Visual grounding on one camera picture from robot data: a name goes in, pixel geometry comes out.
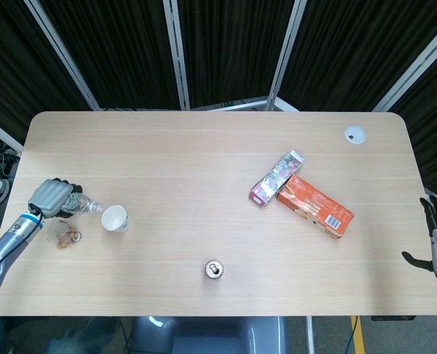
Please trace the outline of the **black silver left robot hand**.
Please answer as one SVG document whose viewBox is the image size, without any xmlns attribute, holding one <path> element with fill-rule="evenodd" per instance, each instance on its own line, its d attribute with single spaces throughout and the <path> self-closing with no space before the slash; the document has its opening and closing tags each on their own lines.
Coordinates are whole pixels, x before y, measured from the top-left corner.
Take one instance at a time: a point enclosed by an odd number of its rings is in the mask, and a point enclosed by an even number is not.
<svg viewBox="0 0 437 354">
<path fill-rule="evenodd" d="M 45 180 L 28 201 L 28 210 L 34 215 L 48 218 L 70 218 L 74 214 L 62 208 L 72 193 L 82 193 L 83 188 L 59 178 Z"/>
</svg>

